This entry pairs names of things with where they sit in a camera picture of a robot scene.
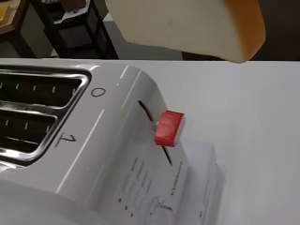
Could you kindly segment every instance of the white toaster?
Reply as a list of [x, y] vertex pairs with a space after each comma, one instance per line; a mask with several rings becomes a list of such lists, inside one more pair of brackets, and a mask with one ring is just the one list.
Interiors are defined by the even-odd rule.
[[26, 219], [81, 209], [103, 224], [174, 224], [188, 160], [180, 142], [154, 141], [167, 110], [154, 81], [121, 64], [50, 62], [0, 67], [0, 200], [33, 210], [12, 213]]

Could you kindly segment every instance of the bread slice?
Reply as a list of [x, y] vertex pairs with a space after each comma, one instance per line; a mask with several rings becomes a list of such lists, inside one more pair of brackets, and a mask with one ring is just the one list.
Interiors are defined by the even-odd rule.
[[257, 0], [106, 0], [128, 42], [242, 63], [263, 45]]

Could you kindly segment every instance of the toaster slot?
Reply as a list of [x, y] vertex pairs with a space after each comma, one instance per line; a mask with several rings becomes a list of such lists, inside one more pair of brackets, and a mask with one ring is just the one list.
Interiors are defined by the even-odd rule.
[[63, 76], [2, 74], [0, 100], [64, 107], [81, 83], [80, 79]]
[[53, 127], [53, 116], [0, 111], [0, 148], [35, 151]]

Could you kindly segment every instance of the chair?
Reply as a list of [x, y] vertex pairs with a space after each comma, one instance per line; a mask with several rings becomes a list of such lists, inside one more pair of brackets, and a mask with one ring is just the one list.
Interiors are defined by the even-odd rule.
[[[76, 54], [87, 50], [96, 50], [98, 58], [101, 59], [117, 59], [117, 54], [114, 50], [111, 39], [106, 31], [104, 23], [98, 13], [98, 9], [95, 5], [94, 0], [90, 0], [90, 4], [86, 12], [82, 15], [76, 16], [71, 19], [64, 20], [62, 22], [54, 22], [49, 12], [47, 11], [45, 4], [41, 0], [30, 0], [33, 7], [35, 8], [37, 15], [44, 23], [44, 32], [57, 54], [61, 58], [76, 58]], [[95, 12], [97, 17], [97, 25], [95, 31], [92, 30], [89, 24], [88, 18], [91, 11]], [[69, 47], [67, 42], [64, 40], [61, 31], [74, 28], [74, 27], [84, 27], [87, 35], [90, 37], [91, 43], [79, 45], [76, 47]], [[104, 48], [98, 44], [99, 38], [105, 38], [106, 44]]]

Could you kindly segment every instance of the red lever knob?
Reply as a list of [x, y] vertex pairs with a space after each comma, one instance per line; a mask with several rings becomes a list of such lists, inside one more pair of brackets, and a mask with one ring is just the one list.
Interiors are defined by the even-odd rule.
[[157, 126], [156, 144], [175, 147], [184, 125], [184, 118], [184, 114], [180, 112], [164, 112]]

